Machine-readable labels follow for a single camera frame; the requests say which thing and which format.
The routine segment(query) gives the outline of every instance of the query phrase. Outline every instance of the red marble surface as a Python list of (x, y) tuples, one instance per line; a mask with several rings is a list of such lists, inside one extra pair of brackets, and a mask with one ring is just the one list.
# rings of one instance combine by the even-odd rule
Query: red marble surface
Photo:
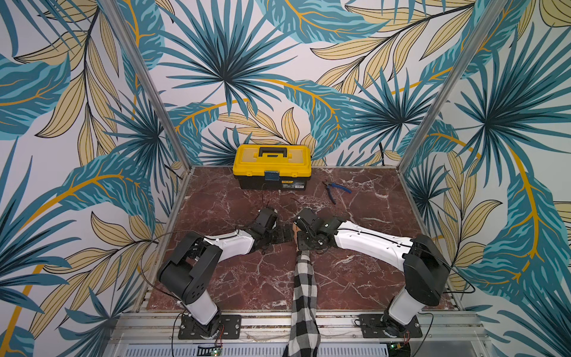
[[(337, 205), (325, 186), (330, 180), (353, 193), (333, 189)], [(393, 169), (316, 169), (305, 191), (242, 190), (230, 168), (197, 167), (184, 197), (175, 230), (193, 229), (216, 235), (255, 219), (258, 209), (277, 209), (281, 224), (291, 224), (303, 207), (335, 215), (377, 231), (414, 237), (420, 233), (403, 187)], [(185, 233), (173, 235), (165, 258)], [(368, 255), (331, 248), (311, 256), (318, 285), (319, 309), (383, 310), (404, 285), (396, 268)], [(222, 310), (287, 310), (293, 296), (295, 244), (277, 244), (235, 256), (216, 267), (208, 291)], [(442, 299), (437, 308), (453, 308)], [(178, 310), (172, 298), (153, 291), (148, 310)]]

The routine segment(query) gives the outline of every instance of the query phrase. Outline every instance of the yellow toolbox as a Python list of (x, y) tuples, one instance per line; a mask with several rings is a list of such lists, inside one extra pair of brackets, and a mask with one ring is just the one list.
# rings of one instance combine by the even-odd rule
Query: yellow toolbox
[(244, 190), (305, 190), (311, 156), (303, 145), (240, 145), (233, 171)]

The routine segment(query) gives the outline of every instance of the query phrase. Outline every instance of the person's arm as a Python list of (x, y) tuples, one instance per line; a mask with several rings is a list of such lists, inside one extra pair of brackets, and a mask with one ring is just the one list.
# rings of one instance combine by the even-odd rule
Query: person's arm
[[(297, 245), (297, 232), (294, 226), (294, 240)], [(309, 251), (297, 251), (293, 275), (293, 302), (291, 312), (291, 332), (284, 356), (315, 357), (320, 342), (315, 320), (317, 308), (317, 284)]]

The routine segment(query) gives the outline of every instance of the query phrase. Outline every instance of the metal vent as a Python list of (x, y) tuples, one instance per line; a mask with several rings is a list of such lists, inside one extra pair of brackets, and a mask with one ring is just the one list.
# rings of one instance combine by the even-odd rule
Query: metal vent
[[(225, 343), (222, 357), (282, 357), (285, 343)], [(196, 346), (174, 345), (175, 357), (195, 357)], [(382, 343), (322, 343), (318, 356), (387, 357), (387, 345)], [(124, 357), (169, 357), (170, 344), (129, 344)]]

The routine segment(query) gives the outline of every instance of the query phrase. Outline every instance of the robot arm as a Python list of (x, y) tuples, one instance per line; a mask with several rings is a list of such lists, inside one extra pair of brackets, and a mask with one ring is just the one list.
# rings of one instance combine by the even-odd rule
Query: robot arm
[[(264, 208), (256, 221), (243, 230), (215, 236), (190, 232), (159, 269), (158, 281), (180, 299), (202, 336), (214, 336), (220, 325), (220, 310), (206, 291), (216, 265), (271, 243), (277, 219), (274, 210)], [(195, 263), (188, 263), (187, 258)]]
[(387, 262), (404, 273), (405, 286), (383, 315), (385, 333), (402, 337), (424, 306), (437, 306), (450, 270), (432, 240), (412, 239), (373, 231), (339, 218), (323, 220), (310, 209), (298, 213), (295, 224), (304, 232), (297, 237), (301, 250), (339, 247)]

